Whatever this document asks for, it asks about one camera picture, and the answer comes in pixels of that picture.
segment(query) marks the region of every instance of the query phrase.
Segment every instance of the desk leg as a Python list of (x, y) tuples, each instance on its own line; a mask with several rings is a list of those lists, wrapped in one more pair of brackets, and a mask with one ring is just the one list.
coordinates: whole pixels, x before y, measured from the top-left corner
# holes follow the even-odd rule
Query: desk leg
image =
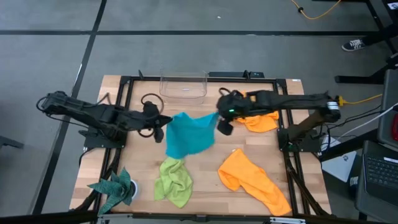
[(327, 161), (329, 159), (342, 156), (343, 154), (346, 154), (348, 152), (357, 150), (363, 146), (363, 142), (365, 140), (377, 141), (377, 128), (365, 134), (362, 134), (358, 137), (340, 143), (337, 146), (331, 147), (327, 153), (324, 153), (321, 156), (319, 156), (319, 161), (321, 162)]
[(354, 76), (344, 76), (337, 75), (335, 76), (335, 82), (337, 83), (350, 83), (350, 84), (377, 84), (382, 85), (384, 83), (384, 74), (386, 73), (389, 66), (386, 65), (373, 75), (368, 77), (354, 77)]
[(2, 146), (12, 146), (12, 147), (16, 147), (18, 149), (22, 149), (24, 147), (23, 143), (0, 136), (0, 148)]
[(364, 220), (366, 221), (368, 219), (368, 216), (363, 214), (362, 212), (359, 212), (358, 220)]

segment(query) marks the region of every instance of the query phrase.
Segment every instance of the lime green cloth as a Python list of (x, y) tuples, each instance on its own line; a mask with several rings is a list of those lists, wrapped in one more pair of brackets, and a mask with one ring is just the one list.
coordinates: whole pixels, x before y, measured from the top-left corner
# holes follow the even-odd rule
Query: lime green cloth
[(160, 165), (160, 178), (155, 181), (155, 200), (167, 197), (175, 206), (182, 208), (191, 197), (192, 184), (184, 160), (168, 157)]

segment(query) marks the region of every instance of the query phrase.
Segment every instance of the laptop keyboard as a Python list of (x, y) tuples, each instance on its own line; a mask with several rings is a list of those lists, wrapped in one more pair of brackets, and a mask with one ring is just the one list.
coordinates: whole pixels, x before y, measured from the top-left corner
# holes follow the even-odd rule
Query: laptop keyboard
[(367, 181), (398, 189), (398, 164), (367, 156)]

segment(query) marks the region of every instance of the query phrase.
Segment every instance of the yellow cable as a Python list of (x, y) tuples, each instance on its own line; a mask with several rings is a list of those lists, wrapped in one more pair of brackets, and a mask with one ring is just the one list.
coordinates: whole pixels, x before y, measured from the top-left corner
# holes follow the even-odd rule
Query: yellow cable
[(375, 99), (375, 98), (377, 98), (377, 97), (380, 97), (380, 96), (382, 96), (383, 94), (378, 94), (378, 95), (376, 95), (376, 96), (372, 96), (372, 97), (369, 97), (369, 98), (367, 98), (367, 99), (365, 99), (365, 100), (359, 100), (359, 101), (357, 101), (357, 102), (347, 102), (346, 100), (344, 100), (343, 99), (343, 97), (342, 96), (339, 96), (339, 102), (338, 102), (338, 104), (339, 104), (339, 106), (343, 106), (344, 104), (349, 104), (349, 105), (355, 105), (355, 104), (358, 104), (358, 103), (363, 103), (363, 102), (366, 102), (366, 101), (369, 101), (369, 100), (373, 100), (373, 99)]
[[(296, 5), (296, 7), (297, 7), (297, 9), (300, 9), (300, 6), (294, 1), (294, 0), (291, 0), (295, 5)], [(323, 13), (322, 15), (320, 15), (320, 16), (317, 16), (317, 17), (308, 17), (305, 13), (304, 13), (304, 9), (302, 9), (300, 12), (301, 12), (301, 14), (303, 14), (303, 16), (304, 17), (306, 17), (307, 19), (319, 19), (319, 18), (321, 18), (322, 16), (324, 16), (324, 15), (326, 15), (326, 14), (328, 14), (332, 9), (334, 9), (339, 3), (341, 2), (341, 0), (338, 0), (338, 2), (336, 2), (336, 4), (334, 5), (334, 6), (332, 6), (329, 10), (327, 10), (325, 13)]]

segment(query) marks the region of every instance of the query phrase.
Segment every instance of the white cable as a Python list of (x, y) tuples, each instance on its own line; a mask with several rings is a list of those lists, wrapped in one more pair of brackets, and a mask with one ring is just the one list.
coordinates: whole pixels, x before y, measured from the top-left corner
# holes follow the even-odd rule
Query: white cable
[(360, 128), (360, 127), (363, 127), (363, 126), (369, 124), (370, 122), (372, 122), (372, 121), (374, 121), (374, 120), (380, 118), (381, 116), (384, 116), (386, 113), (388, 113), (390, 110), (392, 110), (392, 109), (393, 109), (395, 106), (397, 106), (397, 105), (398, 105), (398, 103), (394, 104), (394, 106), (391, 106), (390, 108), (388, 108), (387, 110), (385, 110), (385, 112), (383, 112), (383, 113), (377, 115), (376, 117), (374, 117), (374, 118), (371, 119), (370, 121), (367, 121), (367, 122), (365, 122), (365, 123), (363, 123), (363, 124), (361, 124), (361, 125), (359, 125), (359, 126), (353, 128), (353, 129), (347, 131), (346, 133), (344, 133), (343, 135), (341, 135), (340, 137), (338, 137), (336, 140), (334, 140), (334, 141), (331, 142), (330, 144), (333, 144), (335, 141), (339, 140), (341, 137), (345, 136), (346, 134), (348, 134), (348, 133), (350, 133), (350, 132), (352, 132), (352, 131), (354, 131), (354, 130)]

